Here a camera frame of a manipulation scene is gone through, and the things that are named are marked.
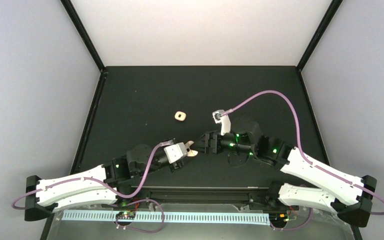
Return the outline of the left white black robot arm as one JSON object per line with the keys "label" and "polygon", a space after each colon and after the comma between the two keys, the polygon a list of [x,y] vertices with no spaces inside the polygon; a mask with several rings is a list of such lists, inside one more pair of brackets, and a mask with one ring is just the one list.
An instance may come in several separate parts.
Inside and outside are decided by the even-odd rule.
{"label": "left white black robot arm", "polygon": [[119,205],[133,199],[147,177],[163,168],[182,168],[198,152],[192,142],[162,142],[155,147],[139,144],[125,155],[83,172],[54,179],[37,175],[26,179],[24,220],[34,222],[73,207]]}

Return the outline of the left frame post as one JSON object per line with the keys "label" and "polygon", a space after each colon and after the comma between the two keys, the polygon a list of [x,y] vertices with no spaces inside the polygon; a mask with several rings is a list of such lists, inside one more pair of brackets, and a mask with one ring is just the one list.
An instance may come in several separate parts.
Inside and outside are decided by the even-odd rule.
{"label": "left frame post", "polygon": [[93,59],[96,67],[102,73],[105,70],[105,65],[100,58],[97,49],[95,48],[92,39],[90,38],[79,14],[77,13],[75,6],[71,0],[60,0],[62,6],[64,7],[67,15],[69,16],[71,22],[73,23],[77,33],[79,34],[83,44],[88,50],[91,58]]}

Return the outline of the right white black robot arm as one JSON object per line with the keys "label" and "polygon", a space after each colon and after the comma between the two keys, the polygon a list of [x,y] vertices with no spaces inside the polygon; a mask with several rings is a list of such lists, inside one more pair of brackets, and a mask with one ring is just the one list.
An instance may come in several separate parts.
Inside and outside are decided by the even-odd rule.
{"label": "right white black robot arm", "polygon": [[300,178],[312,187],[274,182],[266,193],[265,204],[273,210],[286,206],[305,206],[336,215],[343,222],[364,228],[372,215],[377,179],[353,176],[332,168],[315,158],[301,154],[298,147],[279,138],[266,136],[259,124],[249,118],[237,118],[230,130],[222,120],[221,130],[204,133],[191,148],[205,154],[229,152],[271,166],[284,174]]}

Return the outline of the right frame post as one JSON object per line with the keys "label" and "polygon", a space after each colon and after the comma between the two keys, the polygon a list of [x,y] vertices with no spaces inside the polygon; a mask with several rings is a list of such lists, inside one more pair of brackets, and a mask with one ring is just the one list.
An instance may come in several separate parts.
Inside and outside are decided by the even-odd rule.
{"label": "right frame post", "polygon": [[340,8],[341,4],[343,3],[343,0],[332,0],[324,13],[320,23],[318,24],[310,42],[308,43],[304,53],[302,54],[296,69],[299,72],[302,72],[305,68],[307,62],[310,60],[313,52],[315,51],[316,47],[318,46],[318,43],[322,39],[324,33],[326,32],[328,26],[330,25],[331,21],[333,20],[335,14],[337,13],[338,9]]}

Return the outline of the frame post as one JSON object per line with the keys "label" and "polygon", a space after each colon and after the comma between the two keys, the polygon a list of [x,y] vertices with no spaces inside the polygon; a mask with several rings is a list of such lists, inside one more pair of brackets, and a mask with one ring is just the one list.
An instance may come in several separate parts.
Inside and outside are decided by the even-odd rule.
{"label": "frame post", "polygon": [[333,20],[335,14],[337,13],[338,9],[340,8],[341,4],[343,3],[343,0],[332,0],[324,13],[320,23],[318,24],[310,42],[308,43],[304,53],[302,54],[296,69],[299,72],[302,72],[305,68],[307,62],[310,60],[313,52],[315,51],[316,47],[318,46],[318,43],[322,39],[324,33],[326,32],[328,26],[330,25],[331,21]]}
{"label": "frame post", "polygon": [[88,50],[91,58],[93,59],[96,67],[102,73],[105,70],[105,65],[100,58],[97,49],[95,48],[92,39],[90,38],[79,14],[77,13],[75,6],[71,0],[60,0],[62,6],[64,7],[67,15],[69,16],[71,22],[73,23],[77,33],[79,34],[83,44]]}

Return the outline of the small circuit board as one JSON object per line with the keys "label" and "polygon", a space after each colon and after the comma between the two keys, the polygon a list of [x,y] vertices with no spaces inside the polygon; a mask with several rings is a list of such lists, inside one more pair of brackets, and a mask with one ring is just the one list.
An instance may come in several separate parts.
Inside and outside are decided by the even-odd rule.
{"label": "small circuit board", "polygon": [[121,221],[121,220],[127,220],[127,221],[132,221],[136,217],[136,212],[135,211],[120,211],[115,215],[115,220],[116,221]]}

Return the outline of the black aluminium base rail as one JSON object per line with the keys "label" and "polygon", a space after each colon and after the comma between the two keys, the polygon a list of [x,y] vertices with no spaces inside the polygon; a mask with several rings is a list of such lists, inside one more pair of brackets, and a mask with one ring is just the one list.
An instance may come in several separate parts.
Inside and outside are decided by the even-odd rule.
{"label": "black aluminium base rail", "polygon": [[140,199],[153,199],[162,204],[208,204],[249,206],[252,210],[270,213],[290,209],[270,196],[266,187],[258,188],[188,188],[188,187],[145,187],[132,198],[123,198],[110,190],[92,190],[57,201],[55,211],[89,205],[125,206]]}

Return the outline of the cream earbud charging case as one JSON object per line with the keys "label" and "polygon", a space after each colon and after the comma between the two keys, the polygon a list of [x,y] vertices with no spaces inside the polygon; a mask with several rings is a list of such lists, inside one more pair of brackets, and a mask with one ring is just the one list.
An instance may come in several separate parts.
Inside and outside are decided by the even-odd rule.
{"label": "cream earbud charging case", "polygon": [[194,144],[194,141],[189,140],[184,145],[186,147],[187,157],[196,157],[198,155],[198,151],[192,149],[192,145]]}

